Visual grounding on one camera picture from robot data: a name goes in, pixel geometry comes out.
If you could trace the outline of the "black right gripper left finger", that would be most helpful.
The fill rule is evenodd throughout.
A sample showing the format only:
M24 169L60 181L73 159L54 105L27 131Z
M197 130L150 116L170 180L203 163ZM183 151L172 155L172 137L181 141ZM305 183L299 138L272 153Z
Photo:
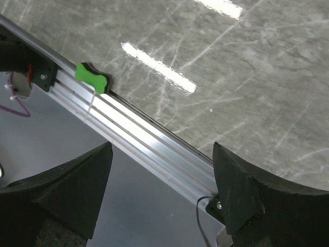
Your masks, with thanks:
M1 246L86 246L113 160L106 142L1 188Z

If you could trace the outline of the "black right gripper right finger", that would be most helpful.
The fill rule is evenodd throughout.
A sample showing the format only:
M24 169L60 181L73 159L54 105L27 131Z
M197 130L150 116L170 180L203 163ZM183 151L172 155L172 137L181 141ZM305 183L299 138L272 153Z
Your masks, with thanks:
M234 246L328 246L328 191L276 176L219 143L213 168Z

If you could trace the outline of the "green bone-shaped eraser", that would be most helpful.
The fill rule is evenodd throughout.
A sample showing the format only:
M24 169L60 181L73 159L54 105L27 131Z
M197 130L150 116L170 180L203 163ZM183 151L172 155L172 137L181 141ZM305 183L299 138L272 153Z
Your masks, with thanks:
M90 62L77 64L75 79L93 87L97 94L109 93L113 84L110 74L99 71Z

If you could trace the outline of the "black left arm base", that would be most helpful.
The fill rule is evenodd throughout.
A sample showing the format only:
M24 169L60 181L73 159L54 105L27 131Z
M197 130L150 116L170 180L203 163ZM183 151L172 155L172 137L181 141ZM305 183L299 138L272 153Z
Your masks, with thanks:
M199 218L199 203L202 200L209 199L208 204L206 205L206 212L210 214L213 218L215 218L217 221L219 221L221 224L225 224L224 216L223 216L223 209L222 209L222 203L218 196L202 196L197 199L196 201L196 222L197 226L199 228L199 231L201 233L201 236L205 242L206 246L211 246L211 243L205 233L205 231L202 228L200 218Z

